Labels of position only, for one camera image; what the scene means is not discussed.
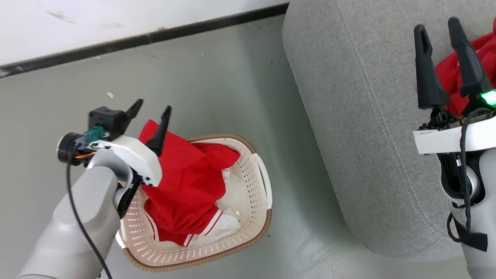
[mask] orange wire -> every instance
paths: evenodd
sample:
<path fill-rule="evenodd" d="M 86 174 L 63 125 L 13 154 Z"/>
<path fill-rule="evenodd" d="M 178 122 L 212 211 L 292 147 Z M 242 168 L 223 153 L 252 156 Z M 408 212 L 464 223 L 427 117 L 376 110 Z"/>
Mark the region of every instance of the orange wire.
<path fill-rule="evenodd" d="M 95 155 L 96 152 L 91 152 L 90 154 L 85 154 L 85 155 L 76 155 L 74 156 L 75 159 L 83 159 L 83 158 L 86 158 L 86 157 L 90 157 L 90 156 L 93 156 Z"/>

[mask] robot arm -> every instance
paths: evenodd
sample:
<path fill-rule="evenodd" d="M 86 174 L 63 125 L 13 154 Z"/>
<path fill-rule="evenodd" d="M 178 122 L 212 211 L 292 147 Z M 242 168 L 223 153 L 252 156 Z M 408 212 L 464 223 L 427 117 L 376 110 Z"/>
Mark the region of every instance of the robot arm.
<path fill-rule="evenodd" d="M 451 45 L 458 53 L 463 86 L 469 104 L 458 118 L 431 60 L 432 46 L 424 26 L 415 28 L 419 108 L 432 108 L 431 120 L 414 132 L 420 154 L 436 154 L 441 163 L 441 184 L 452 201 L 447 229 L 461 243 L 467 270 L 474 279 L 496 277 L 496 97 L 460 21 L 448 22 Z M 454 219 L 458 238 L 450 231 Z"/>
<path fill-rule="evenodd" d="M 158 157 L 171 107 L 153 139 L 143 144 L 123 136 L 141 104 L 138 100 L 126 113 L 106 107 L 94 110 L 89 114 L 88 132 L 69 133 L 60 140 L 57 155 L 68 164 L 71 191 L 57 205 L 20 278 L 94 279 L 106 267 L 104 260 L 136 190 L 145 184 L 156 187 L 162 179 Z M 80 164 L 86 170 L 71 188 L 69 167 Z"/>

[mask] black cable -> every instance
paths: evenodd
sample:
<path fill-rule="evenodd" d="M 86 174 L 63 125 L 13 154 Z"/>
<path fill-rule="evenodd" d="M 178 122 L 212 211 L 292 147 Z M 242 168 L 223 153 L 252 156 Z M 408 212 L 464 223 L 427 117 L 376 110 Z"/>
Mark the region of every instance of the black cable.
<path fill-rule="evenodd" d="M 471 201 L 470 201 L 470 190 L 469 190 L 469 185 L 467 183 L 467 156 L 466 156 L 466 148 L 465 148 L 465 141 L 467 138 L 467 129 L 468 126 L 470 125 L 470 121 L 472 121 L 472 118 L 476 116 L 478 113 L 481 113 L 483 111 L 488 110 L 487 108 L 478 108 L 475 109 L 474 111 L 470 112 L 467 115 L 467 118 L 465 119 L 465 122 L 462 124 L 462 129 L 461 129 L 461 137 L 460 137 L 460 163 L 461 163 L 461 180 L 462 180 L 462 188 L 464 191 L 463 195 L 463 202 L 464 202 L 464 207 L 465 207 L 465 217 L 467 218 L 467 221 L 465 222 L 465 228 L 466 234 L 470 233 L 470 227 L 471 227 L 471 222 L 472 222 L 472 216 L 470 214 L 470 206 L 471 206 Z M 453 219 L 453 213 L 450 213 L 447 221 L 447 229 L 448 229 L 448 235 L 449 237 L 455 241 L 455 242 L 460 242 L 461 241 L 461 235 L 459 235 L 459 238 L 455 238 L 454 235 L 451 233 L 451 227 L 450 223 L 451 220 Z"/>
<path fill-rule="evenodd" d="M 68 158 L 68 163 L 67 163 L 67 170 L 65 173 L 66 177 L 66 182 L 67 182 L 67 194 L 69 196 L 69 203 L 70 207 L 72 208 L 72 213 L 74 213 L 74 217 L 76 218 L 77 224 L 79 225 L 79 228 L 81 229 L 81 232 L 84 234 L 84 237 L 88 241 L 88 244 L 91 246 L 93 249 L 93 252 L 95 252 L 98 260 L 100 261 L 100 264 L 103 266 L 103 269 L 105 270 L 105 273 L 107 274 L 107 277 L 109 279 L 112 279 L 112 276 L 110 275 L 109 268 L 107 267 L 107 264 L 105 263 L 105 259 L 102 257 L 102 254 L 100 254 L 100 251 L 98 251 L 98 248 L 96 247 L 95 243 L 93 243 L 93 240 L 91 240 L 91 237 L 88 235 L 88 232 L 83 226 L 83 222 L 81 222 L 81 219 L 79 218 L 79 214 L 77 213 L 76 210 L 76 205 L 74 204 L 74 198 L 72 196 L 72 185 L 70 182 L 70 166 L 72 161 L 74 160 L 74 155 L 76 154 L 77 149 L 79 148 L 80 144 L 78 144 L 72 152 L 70 152 L 70 157 Z"/>

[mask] green led light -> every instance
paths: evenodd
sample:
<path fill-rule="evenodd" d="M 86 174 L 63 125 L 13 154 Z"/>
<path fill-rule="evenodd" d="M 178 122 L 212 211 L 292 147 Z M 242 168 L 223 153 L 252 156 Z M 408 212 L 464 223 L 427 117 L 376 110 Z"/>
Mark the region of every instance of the green led light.
<path fill-rule="evenodd" d="M 496 106 L 496 90 L 482 93 L 481 97 L 484 98 L 488 104 Z"/>

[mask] black baseboard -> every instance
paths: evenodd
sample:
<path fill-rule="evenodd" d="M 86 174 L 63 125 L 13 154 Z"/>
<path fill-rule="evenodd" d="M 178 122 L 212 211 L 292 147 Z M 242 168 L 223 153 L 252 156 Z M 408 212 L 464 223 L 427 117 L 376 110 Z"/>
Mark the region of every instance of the black baseboard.
<path fill-rule="evenodd" d="M 267 17 L 285 14 L 288 4 L 282 4 L 269 8 L 254 10 L 233 16 L 217 18 L 214 20 L 199 22 L 191 25 L 155 31 L 145 35 L 130 37 L 84 49 L 78 49 L 66 53 L 60 53 L 49 57 L 23 61 L 6 66 L 0 66 L 0 78 L 8 77 L 33 70 L 44 69 L 60 64 L 65 64 L 81 59 L 95 57 L 115 51 L 125 50 L 138 46 L 149 45 L 157 42 L 176 39 L 184 36 L 194 35 L 202 32 L 212 31 L 236 24 L 246 23 Z"/>

